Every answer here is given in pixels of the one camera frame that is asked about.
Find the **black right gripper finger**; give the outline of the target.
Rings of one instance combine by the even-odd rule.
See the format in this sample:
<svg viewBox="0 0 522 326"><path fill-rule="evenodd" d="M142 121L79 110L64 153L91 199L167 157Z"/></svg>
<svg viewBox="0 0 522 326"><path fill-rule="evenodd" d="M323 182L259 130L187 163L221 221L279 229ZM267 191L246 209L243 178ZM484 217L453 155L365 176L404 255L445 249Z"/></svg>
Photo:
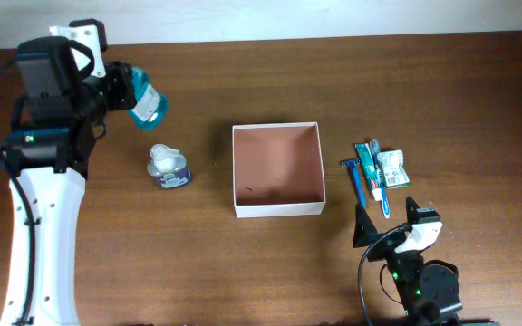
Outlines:
<svg viewBox="0 0 522 326"><path fill-rule="evenodd" d="M362 204L355 206L353 248L367 247L378 239L378 231Z"/></svg>
<svg viewBox="0 0 522 326"><path fill-rule="evenodd" d="M406 198L406 213L407 213L407 221L409 224L414 225L419 223L419 205L412 197Z"/></svg>

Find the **teal mouthwash bottle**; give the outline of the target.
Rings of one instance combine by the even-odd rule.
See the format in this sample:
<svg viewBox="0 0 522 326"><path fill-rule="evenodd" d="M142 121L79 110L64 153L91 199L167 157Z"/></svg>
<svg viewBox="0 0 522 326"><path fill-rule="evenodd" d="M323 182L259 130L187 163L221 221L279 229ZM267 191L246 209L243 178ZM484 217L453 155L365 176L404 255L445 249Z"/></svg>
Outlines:
<svg viewBox="0 0 522 326"><path fill-rule="evenodd" d="M153 87L148 74L139 67L132 68L132 84L137 104L127 113L140 129L152 131L164 119L169 102Z"/></svg>

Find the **blue disposable razor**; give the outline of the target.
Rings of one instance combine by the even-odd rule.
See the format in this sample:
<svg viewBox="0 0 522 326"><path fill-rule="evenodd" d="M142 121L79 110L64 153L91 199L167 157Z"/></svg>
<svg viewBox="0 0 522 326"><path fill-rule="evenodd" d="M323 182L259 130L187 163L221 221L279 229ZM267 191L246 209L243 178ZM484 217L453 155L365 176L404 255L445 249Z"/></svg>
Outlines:
<svg viewBox="0 0 522 326"><path fill-rule="evenodd" d="M360 164L360 160L358 158L346 159L341 162L341 166L344 168L348 168L350 171L350 175L352 177L353 186L356 191L356 196L358 198L359 203L363 206L367 206L366 196L362 187L362 182L360 180L360 175L357 170L357 166Z"/></svg>

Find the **purple pump soap bottle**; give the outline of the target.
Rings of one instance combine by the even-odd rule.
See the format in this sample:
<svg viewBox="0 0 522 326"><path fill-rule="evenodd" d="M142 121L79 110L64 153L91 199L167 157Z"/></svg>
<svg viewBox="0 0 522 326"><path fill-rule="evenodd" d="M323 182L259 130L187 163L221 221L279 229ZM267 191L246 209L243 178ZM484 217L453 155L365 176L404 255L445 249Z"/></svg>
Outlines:
<svg viewBox="0 0 522 326"><path fill-rule="evenodd" d="M155 144L150 149L147 170L157 186L163 189L184 187L193 179L183 154L164 144Z"/></svg>

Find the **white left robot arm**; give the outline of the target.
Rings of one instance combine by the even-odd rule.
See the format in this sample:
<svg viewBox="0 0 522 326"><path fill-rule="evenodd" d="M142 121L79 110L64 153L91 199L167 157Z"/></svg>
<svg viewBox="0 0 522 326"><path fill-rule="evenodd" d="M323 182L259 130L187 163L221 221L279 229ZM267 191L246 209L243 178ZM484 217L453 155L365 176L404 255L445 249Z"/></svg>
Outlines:
<svg viewBox="0 0 522 326"><path fill-rule="evenodd" d="M10 177L13 237L3 325L77 325L75 242L89 159L111 111L135 106L132 68L102 60L108 45L63 36L22 43L26 89L0 160Z"/></svg>

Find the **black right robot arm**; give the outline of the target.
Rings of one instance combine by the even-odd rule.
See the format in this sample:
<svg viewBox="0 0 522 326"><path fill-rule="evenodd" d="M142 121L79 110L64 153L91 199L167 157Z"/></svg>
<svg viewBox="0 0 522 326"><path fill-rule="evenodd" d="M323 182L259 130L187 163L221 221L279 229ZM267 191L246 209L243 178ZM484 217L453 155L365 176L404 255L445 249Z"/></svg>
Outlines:
<svg viewBox="0 0 522 326"><path fill-rule="evenodd" d="M384 261L406 314L405 325L460 325L459 269L441 260L426 261L422 253L433 246L442 228L433 208L420 207L412 197L405 202L407 222L382 234L365 208L358 204L353 247L365 249L357 269L358 293L366 322L363 269L366 262Z"/></svg>

